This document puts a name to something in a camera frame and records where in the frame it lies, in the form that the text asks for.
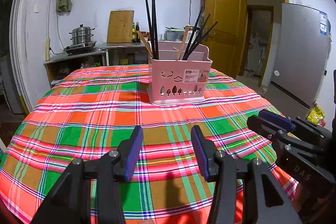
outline blue gripper pad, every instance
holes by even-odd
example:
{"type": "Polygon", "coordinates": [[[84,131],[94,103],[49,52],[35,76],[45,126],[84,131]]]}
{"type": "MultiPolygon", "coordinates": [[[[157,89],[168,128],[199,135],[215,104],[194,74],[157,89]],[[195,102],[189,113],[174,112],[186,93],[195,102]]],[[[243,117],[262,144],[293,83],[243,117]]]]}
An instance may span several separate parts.
{"type": "Polygon", "coordinates": [[[129,139],[120,142],[117,148],[120,153],[120,161],[115,167],[115,174],[120,181],[130,181],[139,159],[142,142],[143,131],[141,126],[135,126],[129,139]]]}
{"type": "Polygon", "coordinates": [[[292,122],[290,120],[288,120],[285,117],[282,117],[278,114],[275,114],[271,111],[268,111],[266,109],[263,109],[259,112],[258,117],[261,117],[263,119],[265,119],[266,121],[269,121],[285,130],[287,130],[287,132],[291,132],[293,133],[295,131],[295,125],[292,124],[292,122]]]}
{"type": "Polygon", "coordinates": [[[191,142],[201,175],[207,182],[216,181],[218,165],[214,161],[214,154],[217,151],[215,144],[213,141],[204,138],[199,126],[191,128],[191,142]]]}

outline table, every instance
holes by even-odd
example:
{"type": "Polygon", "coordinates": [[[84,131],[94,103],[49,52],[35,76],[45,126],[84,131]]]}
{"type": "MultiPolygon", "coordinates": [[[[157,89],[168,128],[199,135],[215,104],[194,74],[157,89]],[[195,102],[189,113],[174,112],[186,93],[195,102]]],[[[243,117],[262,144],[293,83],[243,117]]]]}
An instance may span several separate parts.
{"type": "MultiPolygon", "coordinates": [[[[119,184],[126,223],[206,223],[214,183],[199,174],[190,129],[234,158],[269,164],[290,198],[297,182],[275,164],[270,141],[249,130],[246,120],[266,108],[279,113],[252,89],[211,70],[205,100],[156,106],[147,95],[148,65],[76,70],[40,99],[16,131],[0,166],[0,198],[29,223],[43,198],[75,157],[100,158],[129,138],[134,125],[144,141],[129,184],[119,184]]],[[[91,218],[96,221],[92,182],[91,218]]],[[[236,221],[242,217],[237,181],[236,221]]]]}

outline pink basket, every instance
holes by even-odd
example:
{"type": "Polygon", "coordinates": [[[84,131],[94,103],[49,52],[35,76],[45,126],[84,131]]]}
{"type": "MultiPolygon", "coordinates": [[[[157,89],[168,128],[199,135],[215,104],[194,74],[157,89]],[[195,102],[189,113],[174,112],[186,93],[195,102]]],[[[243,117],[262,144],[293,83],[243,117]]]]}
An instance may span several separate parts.
{"type": "Polygon", "coordinates": [[[204,90],[212,64],[209,48],[198,45],[187,61],[176,61],[180,44],[181,42],[159,41],[160,60],[150,58],[147,92],[150,102],[154,105],[204,100],[204,90]]]}

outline wooden door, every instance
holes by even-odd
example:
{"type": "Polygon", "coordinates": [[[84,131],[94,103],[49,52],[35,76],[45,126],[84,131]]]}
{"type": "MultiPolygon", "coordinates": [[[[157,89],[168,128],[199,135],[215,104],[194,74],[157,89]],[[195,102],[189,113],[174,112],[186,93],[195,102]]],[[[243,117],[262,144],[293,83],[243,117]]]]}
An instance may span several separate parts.
{"type": "Polygon", "coordinates": [[[246,0],[205,0],[206,27],[218,24],[204,42],[209,47],[212,67],[236,78],[244,52],[246,0]]]}

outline refrigerator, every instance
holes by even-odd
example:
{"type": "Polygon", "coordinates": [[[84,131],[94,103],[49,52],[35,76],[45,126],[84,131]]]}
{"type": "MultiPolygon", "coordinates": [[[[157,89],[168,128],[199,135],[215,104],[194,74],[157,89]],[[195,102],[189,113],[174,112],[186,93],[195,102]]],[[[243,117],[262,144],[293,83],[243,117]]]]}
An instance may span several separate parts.
{"type": "Polygon", "coordinates": [[[283,115],[308,115],[326,72],[328,44],[326,13],[282,4],[280,41],[265,98],[283,115]]]}

